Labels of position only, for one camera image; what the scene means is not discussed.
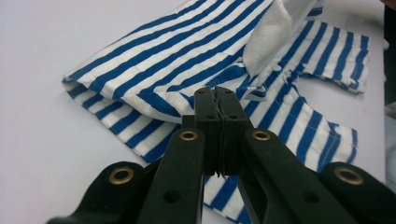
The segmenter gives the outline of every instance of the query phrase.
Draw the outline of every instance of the white table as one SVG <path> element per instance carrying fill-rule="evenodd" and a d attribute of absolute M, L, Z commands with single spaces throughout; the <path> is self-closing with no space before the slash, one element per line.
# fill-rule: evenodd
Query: white table
<path fill-rule="evenodd" d="M 97 50 L 183 2 L 0 1 L 0 223 L 38 224 L 68 216 L 109 164 L 144 164 L 67 95 L 61 80 Z M 358 130 L 354 162 L 381 181 L 382 13 L 379 1 L 332 0 L 323 15 L 330 24 L 371 37 L 365 94 L 354 96 L 320 80 L 298 82 L 308 103 L 329 121 Z M 203 222 L 229 221 L 206 209 Z"/>

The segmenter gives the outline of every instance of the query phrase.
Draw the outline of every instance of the metal grommet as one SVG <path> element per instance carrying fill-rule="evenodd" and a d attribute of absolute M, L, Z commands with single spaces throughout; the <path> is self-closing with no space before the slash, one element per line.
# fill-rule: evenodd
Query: metal grommet
<path fill-rule="evenodd" d="M 198 137 L 198 134 L 193 131 L 186 131 L 180 134 L 180 138 L 184 141 L 192 141 Z"/>
<path fill-rule="evenodd" d="M 360 185 L 364 182 L 361 175 L 346 167 L 337 167 L 334 173 L 339 179 L 351 185 Z"/>
<path fill-rule="evenodd" d="M 121 185 L 128 183 L 132 178 L 134 178 L 134 170 L 125 166 L 116 168 L 111 172 L 108 181 L 114 185 Z"/>
<path fill-rule="evenodd" d="M 268 133 L 263 131 L 254 131 L 252 135 L 255 139 L 260 141 L 266 141 L 271 137 Z"/>

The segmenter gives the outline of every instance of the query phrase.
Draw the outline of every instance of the striped shirt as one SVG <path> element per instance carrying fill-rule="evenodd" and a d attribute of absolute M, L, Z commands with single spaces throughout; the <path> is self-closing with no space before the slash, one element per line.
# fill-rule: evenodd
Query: striped shirt
<path fill-rule="evenodd" d="M 307 167 L 351 162 L 357 132 L 327 121 L 297 92 L 298 77 L 320 77 L 364 92 L 369 40 L 321 21 L 306 21 L 264 71 L 242 63 L 249 35 L 270 0 L 191 0 L 94 54 L 68 74 L 70 96 L 146 162 L 164 153 L 181 116 L 193 114 L 203 86 L 235 91 L 256 127 L 276 133 Z M 315 16 L 315 10 L 308 16 Z M 237 177 L 205 179 L 205 204 L 249 223 Z"/>

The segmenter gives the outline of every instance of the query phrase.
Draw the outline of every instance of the folded cloth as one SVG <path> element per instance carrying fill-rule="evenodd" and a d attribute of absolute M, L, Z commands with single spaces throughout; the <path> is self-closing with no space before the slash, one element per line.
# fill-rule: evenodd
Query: folded cloth
<path fill-rule="evenodd" d="M 316 0 L 273 2 L 254 28 L 244 50 L 244 64 L 252 77 L 260 74 L 273 60 L 315 3 Z"/>
<path fill-rule="evenodd" d="M 320 171 L 331 161 L 352 161 L 356 131 L 323 118 L 293 81 L 301 76 L 337 80 L 336 75 L 349 76 L 346 71 L 363 77 L 366 37 L 304 22 L 260 75 L 250 77 L 244 46 L 270 5 L 266 0 L 189 1 L 100 50 L 65 76 L 64 87 L 146 162 L 161 157 L 181 116 L 193 113 L 193 93 L 203 86 L 234 90 L 253 125 L 278 134 L 305 166 Z M 312 75 L 310 67 L 323 69 Z M 208 177 L 205 204 L 230 220 L 249 223 L 236 181 Z"/>

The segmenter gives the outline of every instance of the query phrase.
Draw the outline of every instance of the white fabric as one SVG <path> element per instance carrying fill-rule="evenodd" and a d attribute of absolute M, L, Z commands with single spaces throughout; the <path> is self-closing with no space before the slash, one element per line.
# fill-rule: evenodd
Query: white fabric
<path fill-rule="evenodd" d="M 250 36 L 243 62 L 251 77 L 257 76 L 274 59 L 297 31 L 316 0 L 275 0 Z"/>

